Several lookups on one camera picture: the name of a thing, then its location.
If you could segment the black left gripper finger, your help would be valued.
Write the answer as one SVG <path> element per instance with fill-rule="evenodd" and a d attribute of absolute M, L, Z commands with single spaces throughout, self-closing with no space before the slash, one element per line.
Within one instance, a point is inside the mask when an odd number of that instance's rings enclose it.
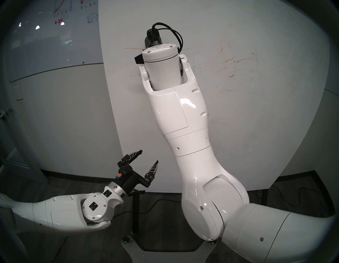
<path fill-rule="evenodd" d="M 139 151 L 136 151 L 136 152 L 133 152 L 131 154 L 127 154 L 125 155 L 121 161 L 118 162 L 118 167 L 123 167 L 123 166 L 126 166 L 126 165 L 129 165 L 132 161 L 134 161 L 139 155 L 142 154 L 142 150 L 139 150 Z"/>
<path fill-rule="evenodd" d="M 150 170 L 146 173 L 146 175 L 144 176 L 147 188 L 150 186 L 151 182 L 155 178 L 155 174 L 157 172 L 158 163 L 159 163 L 159 161 L 157 160 L 154 163 L 154 165 L 150 168 Z"/>

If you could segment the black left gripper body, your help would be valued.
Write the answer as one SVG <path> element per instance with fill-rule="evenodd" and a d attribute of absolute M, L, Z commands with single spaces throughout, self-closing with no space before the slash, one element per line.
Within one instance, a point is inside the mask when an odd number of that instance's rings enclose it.
<path fill-rule="evenodd" d="M 125 193 L 130 193 L 140 183 L 140 180 L 134 176 L 133 170 L 119 170 L 119 174 L 121 174 L 119 186 Z"/>

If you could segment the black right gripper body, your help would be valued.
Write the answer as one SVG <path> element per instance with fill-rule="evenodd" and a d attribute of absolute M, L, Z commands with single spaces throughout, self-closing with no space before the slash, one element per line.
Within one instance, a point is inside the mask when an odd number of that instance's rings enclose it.
<path fill-rule="evenodd" d="M 162 44 L 162 40 L 160 36 L 156 36 L 155 39 L 153 37 L 146 37 L 145 38 L 145 48 L 153 47 L 155 45 Z"/>

